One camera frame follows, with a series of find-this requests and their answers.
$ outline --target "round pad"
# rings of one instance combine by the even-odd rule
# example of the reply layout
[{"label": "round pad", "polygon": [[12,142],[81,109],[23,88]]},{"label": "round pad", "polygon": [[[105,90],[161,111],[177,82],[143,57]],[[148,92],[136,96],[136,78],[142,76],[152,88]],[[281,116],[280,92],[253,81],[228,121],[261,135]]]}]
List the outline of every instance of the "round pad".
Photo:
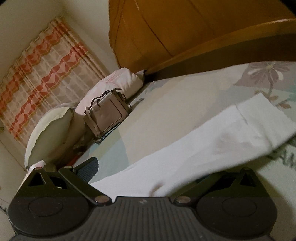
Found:
[{"label": "round pad", "polygon": [[11,224],[22,234],[33,237],[68,232],[88,214],[89,205],[84,197],[15,197],[8,209]]},{"label": "round pad", "polygon": [[57,214],[63,208],[63,203],[53,197],[42,197],[34,200],[29,205],[29,210],[33,215],[47,217]]},{"label": "round pad", "polygon": [[197,203],[201,223],[229,238],[255,238],[269,233],[276,220],[276,207],[269,197],[221,197],[205,195]]}]

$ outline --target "metal screw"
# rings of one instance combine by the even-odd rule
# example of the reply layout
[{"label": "metal screw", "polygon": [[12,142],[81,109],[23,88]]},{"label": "metal screw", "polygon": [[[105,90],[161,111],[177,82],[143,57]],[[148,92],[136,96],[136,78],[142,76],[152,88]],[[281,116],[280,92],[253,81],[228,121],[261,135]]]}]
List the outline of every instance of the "metal screw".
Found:
[{"label": "metal screw", "polygon": [[176,198],[176,201],[177,203],[180,203],[180,204],[186,204],[191,201],[191,198],[187,196],[179,196]]},{"label": "metal screw", "polygon": [[96,202],[98,202],[98,203],[106,203],[106,202],[108,202],[108,201],[110,200],[110,198],[107,197],[107,196],[102,195],[102,196],[97,196],[97,197],[95,197],[94,200],[95,200]]}]

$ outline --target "black device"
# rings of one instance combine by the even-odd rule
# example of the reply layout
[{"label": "black device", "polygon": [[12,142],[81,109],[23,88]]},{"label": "black device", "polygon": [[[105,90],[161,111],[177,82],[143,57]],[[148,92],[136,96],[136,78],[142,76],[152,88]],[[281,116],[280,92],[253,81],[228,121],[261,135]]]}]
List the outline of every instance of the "black device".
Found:
[{"label": "black device", "polygon": [[214,173],[171,197],[112,203],[84,181],[83,168],[34,169],[8,208],[11,240],[272,240],[277,209],[250,169]]}]

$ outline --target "handbag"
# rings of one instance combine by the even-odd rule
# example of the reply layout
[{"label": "handbag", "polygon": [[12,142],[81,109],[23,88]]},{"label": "handbag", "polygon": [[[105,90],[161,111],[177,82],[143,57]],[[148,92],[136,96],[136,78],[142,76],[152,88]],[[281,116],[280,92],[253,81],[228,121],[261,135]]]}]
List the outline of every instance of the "handbag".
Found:
[{"label": "handbag", "polygon": [[85,108],[84,121],[98,140],[119,125],[131,112],[125,96],[114,88],[94,98]]}]

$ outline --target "pink pillow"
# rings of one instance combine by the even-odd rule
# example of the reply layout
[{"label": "pink pillow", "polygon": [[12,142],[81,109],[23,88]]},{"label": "pink pillow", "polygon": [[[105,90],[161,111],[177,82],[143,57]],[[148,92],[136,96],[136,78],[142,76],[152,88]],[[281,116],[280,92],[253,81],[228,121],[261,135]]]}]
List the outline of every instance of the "pink pillow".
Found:
[{"label": "pink pillow", "polygon": [[114,71],[91,88],[85,97],[80,101],[75,109],[75,112],[84,116],[85,107],[91,104],[93,98],[102,95],[106,90],[120,88],[122,89],[120,92],[128,99],[142,86],[143,81],[137,75],[130,72],[127,68],[121,68]]}]

